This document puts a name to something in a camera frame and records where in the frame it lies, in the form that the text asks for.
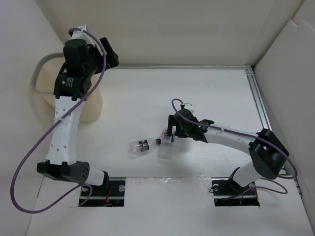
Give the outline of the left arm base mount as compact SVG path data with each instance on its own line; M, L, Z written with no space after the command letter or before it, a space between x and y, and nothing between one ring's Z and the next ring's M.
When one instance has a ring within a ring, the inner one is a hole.
M91 196L89 189L81 188L79 197L80 207L123 207L125 204L126 178L113 177L109 179L109 189L101 192L93 187Z

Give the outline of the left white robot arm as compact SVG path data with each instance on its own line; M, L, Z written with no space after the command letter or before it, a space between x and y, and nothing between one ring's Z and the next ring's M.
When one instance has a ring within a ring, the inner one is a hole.
M106 51L103 57L98 48L84 39L65 43L65 63L55 80L55 121L50 148L45 161L37 164L37 172L52 180L89 184L104 195L109 191L109 177L105 171L90 167L88 162L77 161L76 139L85 96L92 86L93 75L119 65L119 57L107 38L100 39Z

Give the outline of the orange blue label clear bottle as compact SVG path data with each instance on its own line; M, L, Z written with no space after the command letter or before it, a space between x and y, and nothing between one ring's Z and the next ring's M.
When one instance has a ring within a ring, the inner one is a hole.
M172 157L173 143L175 141L175 128L172 128L171 135L168 135L167 127L164 127L160 139L161 143L158 148L157 160L160 164L168 164Z

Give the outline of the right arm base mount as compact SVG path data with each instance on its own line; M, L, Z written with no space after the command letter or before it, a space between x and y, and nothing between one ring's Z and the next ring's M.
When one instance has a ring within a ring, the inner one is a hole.
M216 177L212 178L209 193L213 195L216 207L260 206L255 182L241 187L226 177Z

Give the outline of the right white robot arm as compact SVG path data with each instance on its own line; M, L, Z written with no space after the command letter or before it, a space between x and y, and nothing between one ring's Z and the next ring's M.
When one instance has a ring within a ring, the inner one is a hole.
M289 153L269 129L259 132L239 131L209 120L198 120L191 110L182 107L168 116L167 135L191 138L206 144L217 144L241 151L250 157L248 164L237 167L221 186L229 199L244 195L259 179L274 181L289 160Z

